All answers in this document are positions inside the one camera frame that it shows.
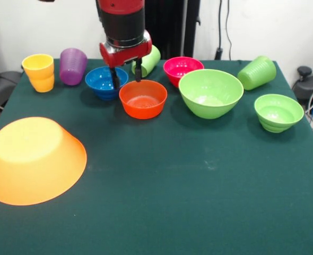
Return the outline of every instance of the plastic cup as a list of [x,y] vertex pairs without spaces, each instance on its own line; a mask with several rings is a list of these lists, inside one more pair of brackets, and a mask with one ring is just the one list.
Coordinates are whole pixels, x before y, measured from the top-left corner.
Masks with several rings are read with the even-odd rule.
[[[152,51],[142,58],[141,72],[142,77],[149,75],[157,63],[160,61],[161,54],[158,48],[152,46]],[[136,61],[132,62],[132,72],[135,74]]]
[[50,55],[35,54],[22,61],[22,67],[37,92],[48,92],[54,87],[54,59]]
[[146,120],[162,112],[167,99],[167,90],[156,81],[132,81],[120,89],[119,96],[129,116]]
[[65,49],[60,55],[60,79],[69,86],[78,85],[87,67],[87,56],[75,48]]
[[238,73],[238,79],[244,89],[251,90],[272,81],[276,75],[273,61],[268,57],[259,56]]
[[53,199],[85,170],[83,145],[58,123],[30,117],[0,130],[0,202],[26,206]]

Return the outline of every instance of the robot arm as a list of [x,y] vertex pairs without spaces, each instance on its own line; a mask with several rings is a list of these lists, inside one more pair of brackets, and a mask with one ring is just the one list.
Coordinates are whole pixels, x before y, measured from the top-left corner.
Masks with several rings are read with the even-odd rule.
[[115,67],[136,61],[135,80],[141,80],[142,57],[152,50],[152,40],[145,30],[145,0],[95,0],[106,34],[100,53],[109,66],[114,88],[120,81]]

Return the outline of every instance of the red bowl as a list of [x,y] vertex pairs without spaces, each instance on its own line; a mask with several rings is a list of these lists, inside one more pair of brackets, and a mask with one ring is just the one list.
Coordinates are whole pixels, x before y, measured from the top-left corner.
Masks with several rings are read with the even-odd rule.
[[187,73],[204,69],[203,63],[192,57],[174,57],[165,62],[163,70],[165,71],[170,82],[179,87],[180,79]]
[[132,81],[120,89],[119,97],[129,116],[147,120],[162,112],[167,99],[167,90],[156,81]]

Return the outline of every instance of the orange bowl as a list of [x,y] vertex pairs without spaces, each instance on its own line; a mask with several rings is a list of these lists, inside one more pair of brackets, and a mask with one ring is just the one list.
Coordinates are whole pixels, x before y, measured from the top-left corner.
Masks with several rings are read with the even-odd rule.
[[0,130],[0,202],[26,206],[53,199],[81,177],[83,145],[43,117],[14,121]]
[[146,120],[162,112],[167,90],[156,81],[132,81],[121,88],[119,97],[129,116]]

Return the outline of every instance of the white wall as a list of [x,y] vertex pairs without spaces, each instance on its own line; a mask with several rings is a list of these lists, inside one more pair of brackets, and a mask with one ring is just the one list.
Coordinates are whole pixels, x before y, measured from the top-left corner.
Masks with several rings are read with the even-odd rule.
[[[230,1],[232,59],[267,55],[278,61],[290,83],[299,65],[313,68],[313,0]],[[197,27],[195,57],[213,59],[218,46],[219,1],[201,2],[202,26]],[[223,27],[226,3],[224,0]],[[98,44],[104,40],[95,0],[0,0],[0,71],[20,70],[21,61],[34,53],[59,57],[67,47],[100,58]],[[227,59],[224,31],[223,48],[223,59]]]
[[35,53],[58,58],[69,47],[101,58],[105,39],[95,0],[0,0],[0,71],[20,70]]
[[[227,0],[223,0],[223,59],[228,59],[225,34]],[[197,27],[195,57],[214,59],[218,47],[218,0],[201,0],[201,27]],[[230,0],[228,31],[232,59],[250,60],[266,55],[277,60],[292,84],[296,69],[313,69],[313,0]]]

